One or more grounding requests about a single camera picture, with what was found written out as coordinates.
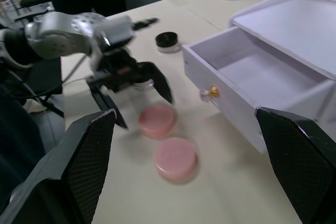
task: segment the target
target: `black wire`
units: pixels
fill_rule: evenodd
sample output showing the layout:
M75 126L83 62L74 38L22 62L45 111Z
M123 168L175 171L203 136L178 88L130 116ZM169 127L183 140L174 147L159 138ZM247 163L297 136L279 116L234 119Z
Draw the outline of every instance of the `black wire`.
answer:
M74 68L70 71L70 74L62 81L61 84L58 84L54 87L52 87L51 89L48 89L46 91L43 91L39 94L36 95L29 95L29 96L25 96L25 97L11 97L12 99L34 99L34 98L38 98L44 95L47 95L48 93L52 92L53 90L55 90L56 88L61 87L67 80L70 79L70 77L76 72L76 70L79 68L79 66L83 63L83 61L85 60L86 55L84 55L82 58L80 58L80 60L77 62L77 64L74 66Z

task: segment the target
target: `white drawer unit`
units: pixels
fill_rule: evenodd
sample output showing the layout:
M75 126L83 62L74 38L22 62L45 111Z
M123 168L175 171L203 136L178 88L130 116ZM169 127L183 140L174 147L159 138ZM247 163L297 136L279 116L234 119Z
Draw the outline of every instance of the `white drawer unit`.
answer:
M184 46L185 73L260 152L258 106L336 128L335 13L324 0L265 1L237 14L232 28Z

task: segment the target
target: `small jar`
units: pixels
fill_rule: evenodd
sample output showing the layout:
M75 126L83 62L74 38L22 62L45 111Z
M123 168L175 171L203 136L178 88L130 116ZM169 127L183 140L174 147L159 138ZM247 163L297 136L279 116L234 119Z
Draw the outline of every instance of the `small jar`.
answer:
M157 35L155 41L158 51L164 54L175 53L181 49L177 34L172 31Z

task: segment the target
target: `open drawer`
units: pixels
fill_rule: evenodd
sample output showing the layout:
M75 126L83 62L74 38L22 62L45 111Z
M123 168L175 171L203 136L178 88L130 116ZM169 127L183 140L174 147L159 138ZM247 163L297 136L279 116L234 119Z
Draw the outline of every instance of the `open drawer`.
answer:
M313 120L334 82L238 27L184 47L185 73L260 152L266 151L254 109L289 111Z

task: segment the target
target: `round container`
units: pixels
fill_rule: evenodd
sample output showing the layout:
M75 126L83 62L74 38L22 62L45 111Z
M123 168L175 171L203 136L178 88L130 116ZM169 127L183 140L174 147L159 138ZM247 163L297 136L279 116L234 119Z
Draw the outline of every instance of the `round container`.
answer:
M184 138L171 137L164 140L155 150L154 163L160 173L169 180L184 180L196 166L194 147Z
M166 136L176 122L175 112L172 107L156 104L141 112L139 126L143 134L152 138Z
M178 36L172 31L157 35L155 41L159 52L172 53L177 52L180 49Z

